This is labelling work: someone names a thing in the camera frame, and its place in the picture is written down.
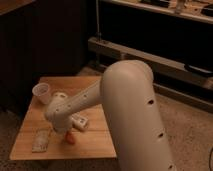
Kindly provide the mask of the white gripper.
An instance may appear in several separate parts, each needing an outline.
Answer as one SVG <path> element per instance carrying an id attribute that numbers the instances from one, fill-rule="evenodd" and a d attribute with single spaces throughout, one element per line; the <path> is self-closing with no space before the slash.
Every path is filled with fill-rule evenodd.
<path id="1" fill-rule="evenodd" d="M 53 121 L 52 126 L 56 133 L 64 134 L 72 128 L 73 124 L 72 120 L 69 117 L 66 117 Z"/>

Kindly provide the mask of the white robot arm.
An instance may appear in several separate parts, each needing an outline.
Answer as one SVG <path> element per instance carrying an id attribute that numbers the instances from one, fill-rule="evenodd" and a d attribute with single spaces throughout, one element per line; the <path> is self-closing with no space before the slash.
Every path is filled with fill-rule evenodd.
<path id="1" fill-rule="evenodd" d="M 71 115 L 100 104 L 122 171 L 177 171 L 153 79 L 152 69 L 142 61 L 116 62 L 78 94 L 52 100 L 45 118 L 63 133 L 70 127 Z"/>

